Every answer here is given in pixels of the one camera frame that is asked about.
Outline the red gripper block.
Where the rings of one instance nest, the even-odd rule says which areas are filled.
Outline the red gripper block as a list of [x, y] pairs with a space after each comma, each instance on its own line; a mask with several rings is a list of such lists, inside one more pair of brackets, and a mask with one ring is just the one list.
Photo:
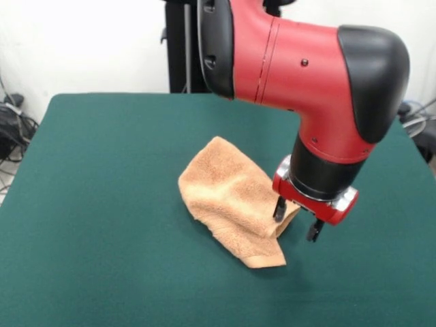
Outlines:
[[324, 202], [308, 198], [299, 192], [290, 181], [284, 180], [280, 176], [275, 176], [272, 181], [273, 190], [280, 195], [273, 213], [275, 222], [283, 221], [287, 210], [286, 200], [295, 202], [317, 218], [310, 226], [306, 236], [306, 240], [312, 243], [318, 239], [324, 222], [330, 225], [341, 223], [354, 207], [359, 196], [357, 189], [348, 187], [338, 198]]

